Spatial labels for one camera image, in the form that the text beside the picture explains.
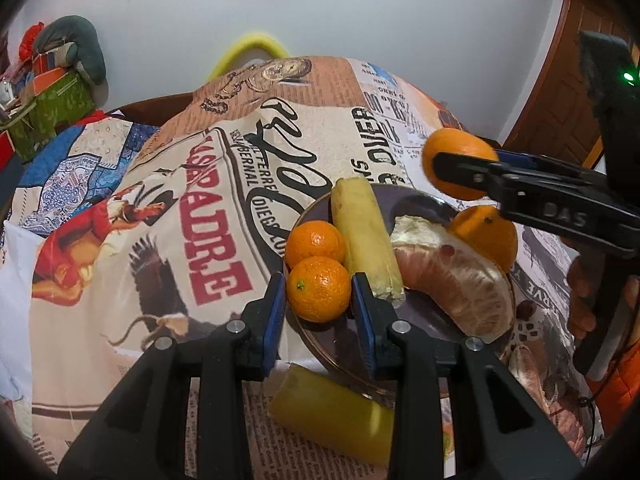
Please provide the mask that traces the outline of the person right hand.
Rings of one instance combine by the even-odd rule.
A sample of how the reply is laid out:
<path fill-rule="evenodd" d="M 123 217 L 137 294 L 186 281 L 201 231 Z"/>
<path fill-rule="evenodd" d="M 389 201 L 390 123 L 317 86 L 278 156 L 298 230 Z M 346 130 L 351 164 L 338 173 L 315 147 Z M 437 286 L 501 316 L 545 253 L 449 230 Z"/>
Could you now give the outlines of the person right hand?
<path fill-rule="evenodd" d="M 597 325 L 596 317 L 591 311 L 588 299 L 591 297 L 590 281 L 582 268 L 582 258 L 576 257 L 567 273 L 570 286 L 570 316 L 567 327 L 577 339 L 583 340 Z"/>

